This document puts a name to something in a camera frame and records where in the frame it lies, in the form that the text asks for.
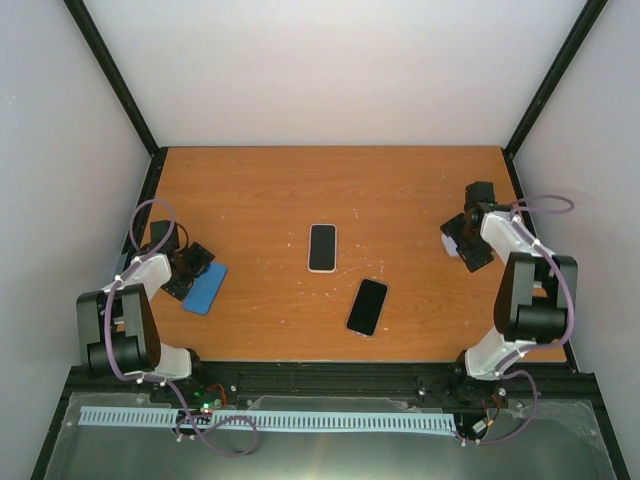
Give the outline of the lilac phone case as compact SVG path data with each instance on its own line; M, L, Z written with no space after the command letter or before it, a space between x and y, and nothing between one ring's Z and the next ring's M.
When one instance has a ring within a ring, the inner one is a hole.
M441 236L442 244L444 246L445 252L448 256L455 258L458 256L457 244L456 242L449 236L443 234Z

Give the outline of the blue smartphone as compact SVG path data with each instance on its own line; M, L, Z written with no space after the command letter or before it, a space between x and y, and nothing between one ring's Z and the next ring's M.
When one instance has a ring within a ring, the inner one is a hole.
M226 265L212 262L194 280L189 293L182 302L182 308L189 313L206 316L220 291L227 272Z

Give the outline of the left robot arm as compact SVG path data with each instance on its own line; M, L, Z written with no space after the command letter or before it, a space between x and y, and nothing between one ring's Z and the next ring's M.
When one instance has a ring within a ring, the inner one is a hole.
M130 266L107 286L76 300L81 364L88 374L173 380L174 392L184 401L201 400L208 378L197 370L199 357L190 348L161 341L151 300L162 290L184 310L206 314L225 275L213 260L202 245L189 241L181 224L153 222L150 242Z

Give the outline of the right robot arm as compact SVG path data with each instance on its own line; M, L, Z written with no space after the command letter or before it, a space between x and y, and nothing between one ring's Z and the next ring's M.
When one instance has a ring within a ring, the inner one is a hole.
M440 226L442 243L470 272L495 259L504 271L493 327L461 354L463 375L495 381L528 352L566 344L575 322L578 265L556 254L525 225L523 200L500 204L491 182L466 186L463 211Z

